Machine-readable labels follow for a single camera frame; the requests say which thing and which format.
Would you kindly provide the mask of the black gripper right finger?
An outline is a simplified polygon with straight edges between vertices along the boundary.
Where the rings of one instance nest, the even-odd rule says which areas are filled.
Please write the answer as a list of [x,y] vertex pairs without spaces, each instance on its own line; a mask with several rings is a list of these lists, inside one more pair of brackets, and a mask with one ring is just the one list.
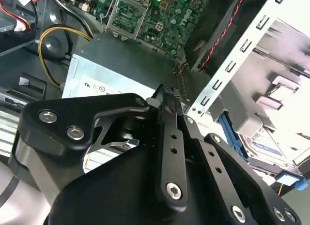
[[189,171],[190,222],[194,225],[300,225],[297,213],[214,133],[178,115]]

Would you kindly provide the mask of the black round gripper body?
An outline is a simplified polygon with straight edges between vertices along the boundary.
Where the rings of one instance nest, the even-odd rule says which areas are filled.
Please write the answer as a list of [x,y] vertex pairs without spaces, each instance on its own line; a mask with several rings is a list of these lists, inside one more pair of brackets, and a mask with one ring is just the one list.
[[169,211],[156,197],[154,150],[138,148],[69,183],[49,213],[50,225],[230,225],[204,170],[185,161],[188,203]]

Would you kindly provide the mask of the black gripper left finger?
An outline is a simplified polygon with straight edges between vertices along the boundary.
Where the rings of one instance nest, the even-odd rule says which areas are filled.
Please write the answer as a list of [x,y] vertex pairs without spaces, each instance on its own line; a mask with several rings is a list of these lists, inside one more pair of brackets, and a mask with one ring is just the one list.
[[134,134],[138,145],[113,163],[149,152],[156,164],[154,194],[171,208],[187,204],[183,133],[177,128],[182,107],[179,92],[160,85],[154,105],[134,93],[36,101],[22,110],[13,155],[25,167],[47,201],[82,173],[85,155],[100,150],[105,138]]

